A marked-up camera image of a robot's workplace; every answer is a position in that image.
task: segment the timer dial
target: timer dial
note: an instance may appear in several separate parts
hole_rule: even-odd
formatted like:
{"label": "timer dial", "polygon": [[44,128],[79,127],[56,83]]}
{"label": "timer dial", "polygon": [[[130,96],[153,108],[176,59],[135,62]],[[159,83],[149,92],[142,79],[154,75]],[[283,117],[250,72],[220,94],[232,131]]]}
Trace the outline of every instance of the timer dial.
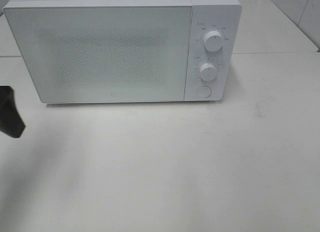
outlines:
{"label": "timer dial", "polygon": [[218,51],[223,46],[223,39],[223,35],[219,31],[209,31],[204,35],[204,47],[211,52]]}
{"label": "timer dial", "polygon": [[212,63],[205,63],[200,66],[200,77],[203,81],[212,81],[218,75],[218,69]]}

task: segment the white microwave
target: white microwave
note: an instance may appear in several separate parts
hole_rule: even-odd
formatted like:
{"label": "white microwave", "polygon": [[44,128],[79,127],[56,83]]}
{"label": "white microwave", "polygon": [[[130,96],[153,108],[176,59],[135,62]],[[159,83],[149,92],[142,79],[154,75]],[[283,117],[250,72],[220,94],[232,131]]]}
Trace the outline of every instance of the white microwave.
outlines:
{"label": "white microwave", "polygon": [[43,103],[220,100],[238,0],[11,0]]}

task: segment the white table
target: white table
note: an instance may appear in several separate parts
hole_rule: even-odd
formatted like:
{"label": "white table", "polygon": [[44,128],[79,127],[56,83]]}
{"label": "white table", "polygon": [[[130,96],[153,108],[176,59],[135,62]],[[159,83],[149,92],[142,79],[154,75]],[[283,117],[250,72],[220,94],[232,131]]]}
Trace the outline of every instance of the white table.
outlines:
{"label": "white table", "polygon": [[319,230],[320,54],[234,54],[216,103],[45,106],[0,68],[26,123],[0,134],[0,231]]}
{"label": "white table", "polygon": [[[240,0],[243,12],[234,53],[316,52],[318,48],[270,0]],[[0,17],[0,56],[20,52],[4,16]]]}

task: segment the microwave window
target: microwave window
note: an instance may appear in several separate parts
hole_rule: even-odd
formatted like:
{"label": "microwave window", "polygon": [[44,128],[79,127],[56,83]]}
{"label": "microwave window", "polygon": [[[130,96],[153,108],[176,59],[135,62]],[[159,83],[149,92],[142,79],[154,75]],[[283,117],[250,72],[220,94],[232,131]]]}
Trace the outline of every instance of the microwave window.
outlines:
{"label": "microwave window", "polygon": [[6,14],[43,102],[184,99],[190,6]]}
{"label": "microwave window", "polygon": [[55,87],[165,86],[167,28],[92,33],[42,31],[40,50]]}

